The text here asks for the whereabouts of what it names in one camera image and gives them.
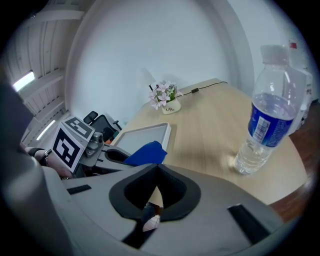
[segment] small flower pot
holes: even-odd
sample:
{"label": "small flower pot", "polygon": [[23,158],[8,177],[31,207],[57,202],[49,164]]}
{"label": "small flower pot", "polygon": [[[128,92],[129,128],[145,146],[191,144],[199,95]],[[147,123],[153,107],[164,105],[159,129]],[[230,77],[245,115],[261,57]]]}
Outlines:
{"label": "small flower pot", "polygon": [[180,102],[177,100],[177,98],[175,98],[174,100],[167,102],[165,106],[162,106],[162,112],[165,115],[169,115],[175,112],[178,112],[181,109],[181,104]]}

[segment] blue bottle label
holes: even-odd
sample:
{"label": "blue bottle label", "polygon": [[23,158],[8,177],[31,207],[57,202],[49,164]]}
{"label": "blue bottle label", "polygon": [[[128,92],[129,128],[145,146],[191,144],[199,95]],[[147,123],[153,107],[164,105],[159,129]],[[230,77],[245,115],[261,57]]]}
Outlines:
{"label": "blue bottle label", "polygon": [[283,120],[261,112],[252,104],[248,131],[255,141],[270,148],[276,147],[287,134],[292,120]]}

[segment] wooden table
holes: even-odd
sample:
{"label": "wooden table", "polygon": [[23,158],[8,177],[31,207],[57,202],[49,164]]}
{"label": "wooden table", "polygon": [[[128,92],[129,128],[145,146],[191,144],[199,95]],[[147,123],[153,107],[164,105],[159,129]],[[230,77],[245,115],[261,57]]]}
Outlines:
{"label": "wooden table", "polygon": [[[186,94],[193,88],[218,82],[211,79],[186,87],[182,92]],[[267,205],[289,195],[307,179],[303,162],[289,137],[257,173],[242,175],[235,170],[234,159],[248,136],[251,113],[250,98],[238,89],[221,83],[178,100],[181,110],[169,115],[145,104],[121,133],[168,122],[171,134],[164,164],[226,179]],[[158,188],[150,201],[162,206]]]}

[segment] brown floor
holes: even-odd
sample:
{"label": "brown floor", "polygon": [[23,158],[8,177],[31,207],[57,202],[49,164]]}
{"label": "brown floor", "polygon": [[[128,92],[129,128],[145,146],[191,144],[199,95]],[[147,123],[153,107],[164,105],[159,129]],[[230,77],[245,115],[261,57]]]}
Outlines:
{"label": "brown floor", "polygon": [[304,164],[307,180],[296,191],[274,202],[271,207],[288,222],[303,214],[320,173],[320,103],[311,105],[305,124],[290,135]]}

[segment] white ceiling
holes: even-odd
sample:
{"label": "white ceiling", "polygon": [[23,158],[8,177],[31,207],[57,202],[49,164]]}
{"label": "white ceiling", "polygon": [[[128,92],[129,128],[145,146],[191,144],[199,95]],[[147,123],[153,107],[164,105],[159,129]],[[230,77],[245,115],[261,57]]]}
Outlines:
{"label": "white ceiling", "polygon": [[19,91],[34,119],[23,136],[26,146],[53,119],[65,112],[64,77],[77,29],[95,0],[49,0],[35,17],[25,20],[7,43],[1,64],[11,85],[34,72],[35,81]]}

